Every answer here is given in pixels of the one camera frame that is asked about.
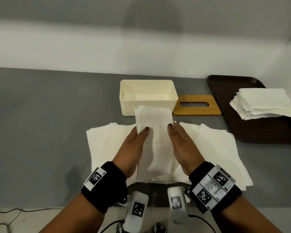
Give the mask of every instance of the tissue box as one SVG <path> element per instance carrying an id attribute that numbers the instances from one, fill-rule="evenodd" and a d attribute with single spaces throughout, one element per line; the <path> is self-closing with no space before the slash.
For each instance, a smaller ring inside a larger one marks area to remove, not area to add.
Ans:
<path id="1" fill-rule="evenodd" d="M 124 116 L 134 116 L 139 105 L 175 108 L 178 95 L 171 80 L 122 80 L 120 103 Z"/>

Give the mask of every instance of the white floor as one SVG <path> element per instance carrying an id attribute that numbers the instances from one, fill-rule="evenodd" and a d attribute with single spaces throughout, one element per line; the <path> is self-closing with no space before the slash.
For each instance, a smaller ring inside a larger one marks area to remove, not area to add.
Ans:
<path id="1" fill-rule="evenodd" d="M 268 219 L 270 219 L 281 231 L 291 232 L 291 208 L 260 208 L 259 209 Z M 37 212 L 20 212 L 15 210 L 9 213 L 0 213 L 0 223 L 10 223 L 12 233 L 38 233 L 51 219 L 53 219 L 61 210 L 52 209 Z M 201 214 L 197 208 L 189 208 L 189 213 L 198 215 L 207 220 L 217 233 L 221 231 L 214 222 L 211 214 Z M 143 222 L 142 232 L 148 232 L 154 223 L 160 222 L 167 228 L 168 233 L 194 232 L 194 233 L 212 233 L 211 228 L 200 219 L 192 218 L 186 225 L 175 225 L 171 219 L 169 208 L 147 208 Z M 101 226 L 100 232 L 109 223 L 124 219 L 126 208 L 112 207 L 108 210 L 105 220 Z M 111 226 L 106 233 L 115 232 L 116 224 Z M 0 226 L 0 233 L 6 233 L 6 227 Z"/>

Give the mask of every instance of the gray table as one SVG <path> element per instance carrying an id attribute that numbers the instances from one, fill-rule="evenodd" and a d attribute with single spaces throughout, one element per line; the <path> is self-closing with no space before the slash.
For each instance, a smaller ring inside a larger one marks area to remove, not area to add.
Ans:
<path id="1" fill-rule="evenodd" d="M 171 79 L 179 95 L 211 94 L 204 79 L 0 68 L 0 207 L 62 207 L 80 191 L 91 170 L 86 130 L 135 123 L 121 114 L 122 79 Z M 227 129 L 222 116 L 174 119 Z M 291 145 L 237 148 L 254 184 L 247 199 L 291 207 Z M 150 206 L 168 206 L 167 186 L 135 189 L 149 194 Z"/>

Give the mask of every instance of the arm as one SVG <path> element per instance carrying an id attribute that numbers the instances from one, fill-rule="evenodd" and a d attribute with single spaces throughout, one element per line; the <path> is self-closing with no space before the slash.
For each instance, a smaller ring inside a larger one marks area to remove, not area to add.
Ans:
<path id="1" fill-rule="evenodd" d="M 167 129 L 175 158 L 189 176 L 205 159 L 181 125 L 169 124 Z M 214 216 L 214 219 L 222 232 L 281 232 L 243 196 Z"/>
<path id="2" fill-rule="evenodd" d="M 127 178 L 136 171 L 142 156 L 143 143 L 149 132 L 146 127 L 137 134 L 137 128 L 134 127 L 113 159 L 113 163 Z M 97 233 L 104 218 L 104 214 L 79 194 L 40 233 Z"/>

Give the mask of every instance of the hand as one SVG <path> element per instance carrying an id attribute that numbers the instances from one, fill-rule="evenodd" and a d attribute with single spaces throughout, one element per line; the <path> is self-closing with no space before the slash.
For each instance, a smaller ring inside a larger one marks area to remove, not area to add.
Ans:
<path id="1" fill-rule="evenodd" d="M 205 159 L 181 125 L 170 123 L 167 126 L 167 131 L 175 157 L 183 172 L 189 176 L 199 165 L 205 162 Z"/>
<path id="2" fill-rule="evenodd" d="M 149 127 L 146 127 L 139 134 L 137 134 L 137 127 L 134 127 L 112 160 L 127 178 L 131 177 L 136 171 L 137 164 L 142 156 L 143 143 L 149 133 Z"/>

